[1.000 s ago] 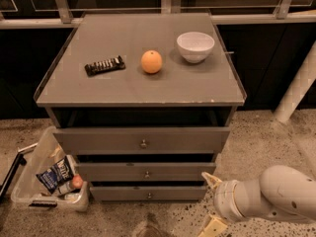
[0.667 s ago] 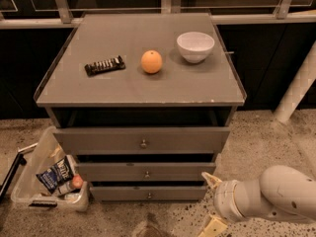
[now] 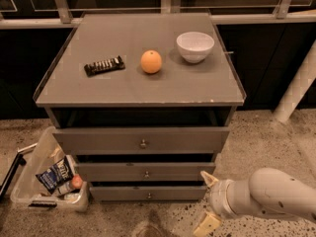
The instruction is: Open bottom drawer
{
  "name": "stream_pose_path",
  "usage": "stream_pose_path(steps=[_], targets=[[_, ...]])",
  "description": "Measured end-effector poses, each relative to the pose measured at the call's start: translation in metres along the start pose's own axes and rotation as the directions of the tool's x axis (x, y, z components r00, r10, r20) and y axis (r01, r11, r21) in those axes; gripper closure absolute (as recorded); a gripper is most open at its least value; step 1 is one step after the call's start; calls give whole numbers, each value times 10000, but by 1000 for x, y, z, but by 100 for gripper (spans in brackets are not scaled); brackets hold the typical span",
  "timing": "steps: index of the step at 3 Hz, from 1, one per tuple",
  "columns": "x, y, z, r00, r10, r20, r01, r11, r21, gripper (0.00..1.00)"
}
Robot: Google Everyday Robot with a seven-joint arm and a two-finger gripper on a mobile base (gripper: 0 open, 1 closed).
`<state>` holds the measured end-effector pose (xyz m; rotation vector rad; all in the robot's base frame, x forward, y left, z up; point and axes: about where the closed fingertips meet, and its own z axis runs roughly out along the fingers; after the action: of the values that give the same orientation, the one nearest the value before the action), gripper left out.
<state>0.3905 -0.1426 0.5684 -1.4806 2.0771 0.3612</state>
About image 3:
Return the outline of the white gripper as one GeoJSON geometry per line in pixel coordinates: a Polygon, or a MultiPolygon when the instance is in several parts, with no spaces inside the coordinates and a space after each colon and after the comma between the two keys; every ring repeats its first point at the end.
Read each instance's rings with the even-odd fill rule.
{"type": "Polygon", "coordinates": [[[195,237],[206,237],[207,234],[213,232],[221,225],[221,218],[235,219],[238,215],[231,208],[227,196],[228,187],[233,181],[219,181],[206,171],[201,171],[200,174],[209,187],[210,206],[216,214],[206,211],[194,230],[195,237]]]}

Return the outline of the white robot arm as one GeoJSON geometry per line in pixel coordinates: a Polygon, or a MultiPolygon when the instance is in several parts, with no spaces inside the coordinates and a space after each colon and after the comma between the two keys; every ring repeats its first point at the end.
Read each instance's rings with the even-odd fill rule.
{"type": "Polygon", "coordinates": [[[262,168],[239,181],[218,180],[206,171],[200,174],[209,187],[212,212],[202,215],[194,230],[195,237],[206,237],[223,219],[244,215],[316,222],[316,190],[283,171],[262,168]]]}

